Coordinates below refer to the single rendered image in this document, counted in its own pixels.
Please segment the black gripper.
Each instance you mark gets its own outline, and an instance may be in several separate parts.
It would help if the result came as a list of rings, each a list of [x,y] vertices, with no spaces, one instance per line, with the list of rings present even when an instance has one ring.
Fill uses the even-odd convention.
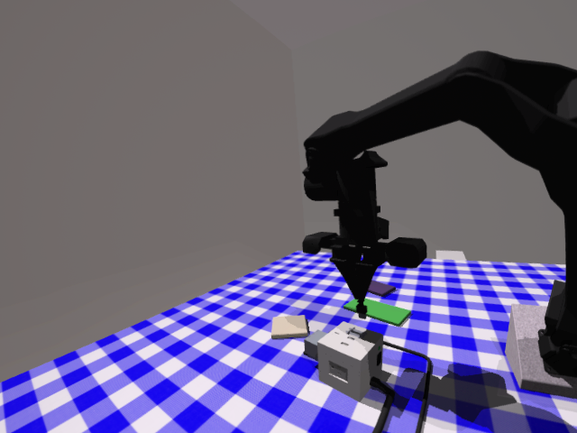
[[[416,268],[426,259],[426,242],[399,237],[390,243],[378,242],[377,200],[338,201],[334,216],[339,217],[339,235],[319,232],[306,235],[303,253],[316,255],[321,248],[332,250],[329,262],[334,263],[355,299],[365,299],[377,268],[390,266]],[[355,245],[355,246],[353,246]],[[364,246],[369,246],[366,248]],[[361,260],[363,256],[363,260]]]

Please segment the purple flat block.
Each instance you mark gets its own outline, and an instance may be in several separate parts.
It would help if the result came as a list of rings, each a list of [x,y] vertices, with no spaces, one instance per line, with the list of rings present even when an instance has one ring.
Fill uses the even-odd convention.
[[[385,296],[395,290],[396,287],[388,285],[386,283],[380,283],[378,281],[371,280],[371,284],[367,292],[373,293],[377,296]]]

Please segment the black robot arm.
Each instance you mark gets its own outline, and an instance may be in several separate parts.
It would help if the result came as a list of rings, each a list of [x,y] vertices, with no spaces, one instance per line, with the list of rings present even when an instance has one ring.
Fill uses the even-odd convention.
[[[459,120],[539,170],[563,211],[566,282],[554,280],[537,343],[547,373],[577,378],[577,69],[475,51],[360,112],[334,115],[304,142],[306,195],[376,200],[375,169],[388,163],[366,150]]]

